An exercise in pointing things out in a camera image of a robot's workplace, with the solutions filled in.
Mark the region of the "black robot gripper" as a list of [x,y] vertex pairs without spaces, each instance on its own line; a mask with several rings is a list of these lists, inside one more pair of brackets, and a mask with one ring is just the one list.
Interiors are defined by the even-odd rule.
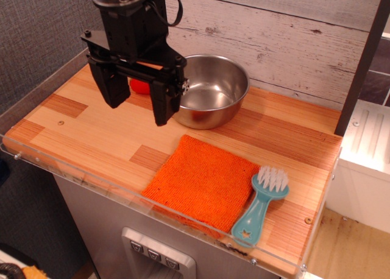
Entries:
[[186,60],[167,36],[181,16],[179,11],[170,23],[164,9],[102,10],[103,30],[83,32],[93,79],[111,108],[130,97],[128,78],[134,78],[149,84],[156,125],[166,125],[179,111]]

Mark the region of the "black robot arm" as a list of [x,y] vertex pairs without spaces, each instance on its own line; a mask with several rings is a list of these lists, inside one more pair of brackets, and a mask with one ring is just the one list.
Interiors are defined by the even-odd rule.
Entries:
[[85,30],[91,73],[105,102],[116,108],[130,97],[129,79],[149,85],[155,123],[165,125],[178,112],[188,89],[186,58],[167,44],[169,27],[182,19],[183,7],[169,23],[165,0],[92,0],[104,30]]

